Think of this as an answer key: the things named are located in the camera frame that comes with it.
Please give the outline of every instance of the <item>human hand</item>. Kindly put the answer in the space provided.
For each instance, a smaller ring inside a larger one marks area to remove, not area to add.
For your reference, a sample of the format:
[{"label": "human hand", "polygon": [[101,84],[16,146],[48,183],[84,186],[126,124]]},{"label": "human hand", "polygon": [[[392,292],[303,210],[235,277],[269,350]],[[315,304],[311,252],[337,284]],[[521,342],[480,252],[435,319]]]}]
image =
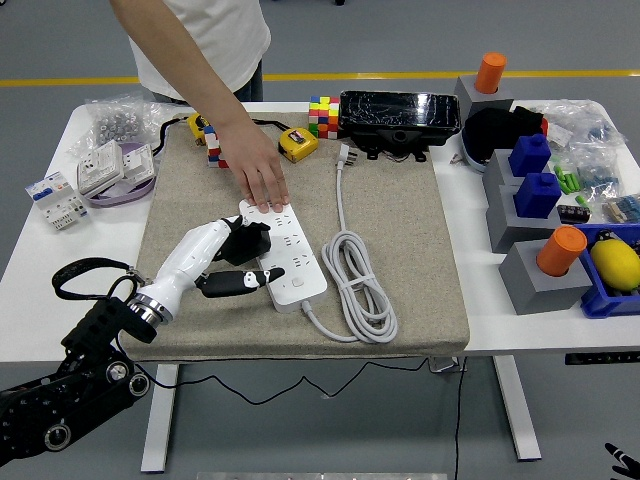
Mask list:
[{"label": "human hand", "polygon": [[633,478],[634,480],[640,480],[640,463],[636,462],[629,455],[624,453],[615,445],[611,445],[610,443],[605,443],[604,447],[607,451],[613,455],[613,457],[618,460],[625,468],[619,467],[617,465],[612,466],[612,470],[620,475],[624,475],[625,477]]},{"label": "human hand", "polygon": [[249,204],[267,213],[267,201],[270,201],[273,209],[280,213],[283,205],[289,203],[280,154],[271,139],[250,118],[247,120],[216,130],[220,148]]}]

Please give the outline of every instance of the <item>beige fabric mat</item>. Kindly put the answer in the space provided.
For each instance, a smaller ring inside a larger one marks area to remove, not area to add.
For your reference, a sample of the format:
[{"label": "beige fabric mat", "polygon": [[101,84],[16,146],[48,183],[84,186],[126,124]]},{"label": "beige fabric mat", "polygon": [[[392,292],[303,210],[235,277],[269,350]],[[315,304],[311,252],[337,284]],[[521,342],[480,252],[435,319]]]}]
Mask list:
[{"label": "beige fabric mat", "polygon": [[[306,125],[304,114],[254,113],[291,126]],[[280,130],[263,127],[275,141]],[[328,295],[313,306],[333,332],[350,335],[333,279],[320,256],[339,231],[335,158],[340,143],[320,140],[316,152],[297,164],[282,159],[291,202],[329,283]],[[342,344],[323,336],[302,312],[276,312],[266,288],[249,295],[207,299],[187,292],[178,317],[158,328],[150,345],[122,335],[137,360],[196,361],[226,358],[346,358],[449,355],[469,341],[462,300],[435,175],[430,162],[413,157],[396,163],[382,156],[343,174],[347,229],[365,241],[374,272],[398,316],[399,333],[390,344]],[[207,166],[207,152],[194,143],[188,126],[169,129],[155,198],[137,267],[153,278],[183,235],[193,227],[238,214],[242,199],[229,170]],[[210,271],[257,268],[255,260]]]}]

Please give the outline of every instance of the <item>yellow floor line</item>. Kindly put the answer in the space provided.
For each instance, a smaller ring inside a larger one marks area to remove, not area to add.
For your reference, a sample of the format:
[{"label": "yellow floor line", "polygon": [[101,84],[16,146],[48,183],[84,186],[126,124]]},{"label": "yellow floor line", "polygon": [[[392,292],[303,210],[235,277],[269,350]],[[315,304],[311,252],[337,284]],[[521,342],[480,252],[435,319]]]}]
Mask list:
[{"label": "yellow floor line", "polygon": [[[451,79],[473,75],[472,71],[450,72],[370,72],[370,73],[271,73],[266,82],[309,82],[332,80],[415,80]],[[638,77],[640,69],[632,70],[520,70],[506,71],[506,78],[568,78],[568,77]],[[60,87],[80,85],[136,84],[138,77],[33,78],[0,80],[1,87]]]}]

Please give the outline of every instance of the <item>white cable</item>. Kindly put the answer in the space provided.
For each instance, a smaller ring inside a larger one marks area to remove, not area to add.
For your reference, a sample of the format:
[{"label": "white cable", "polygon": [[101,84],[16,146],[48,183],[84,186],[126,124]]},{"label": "white cable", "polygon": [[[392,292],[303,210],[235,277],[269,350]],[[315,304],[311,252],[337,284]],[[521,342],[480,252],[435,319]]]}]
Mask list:
[{"label": "white cable", "polygon": [[[327,337],[339,342],[389,343],[398,333],[398,320],[386,293],[378,283],[364,241],[346,229],[342,205],[342,170],[349,155],[349,146],[342,145],[338,156],[337,201],[340,232],[322,247],[322,260],[338,286],[342,311],[351,337],[337,335],[325,328],[311,310],[309,302],[302,310],[313,324]],[[366,308],[356,297],[362,291]]]}]

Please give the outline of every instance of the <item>gray floor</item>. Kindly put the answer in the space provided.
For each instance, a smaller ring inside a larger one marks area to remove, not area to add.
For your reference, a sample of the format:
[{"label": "gray floor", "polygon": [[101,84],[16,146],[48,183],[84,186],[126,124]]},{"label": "gray floor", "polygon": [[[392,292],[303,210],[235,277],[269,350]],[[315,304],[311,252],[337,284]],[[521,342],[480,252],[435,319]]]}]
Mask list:
[{"label": "gray floor", "polygon": [[[640,68],[635,0],[262,3],[273,34],[265,73],[473,71],[490,50],[507,54],[514,71]],[[0,80],[136,74],[107,2],[8,0],[0,7],[0,45]],[[634,77],[506,78],[501,88],[521,99],[600,102],[640,158],[639,82]],[[265,96],[305,101],[350,88],[451,93],[453,85],[454,80],[270,82]],[[0,269],[31,208],[24,186],[46,173],[73,109],[87,99],[134,89],[0,88]],[[605,442],[640,457],[636,365],[567,367],[562,355],[542,353],[518,356],[517,363],[543,460],[516,461],[491,360],[472,358],[462,394],[461,479],[607,479],[613,462]],[[336,390],[361,365],[355,360],[217,362],[186,366],[182,378],[215,372],[257,400],[302,375]],[[0,388],[54,368],[0,366]],[[443,472],[453,478],[458,379],[426,369],[369,367],[334,399],[305,385],[261,407],[213,381],[186,387],[178,393],[170,457],[160,478],[195,479],[200,471]],[[62,453],[10,463],[0,479],[140,478],[149,406],[148,396]]]}]

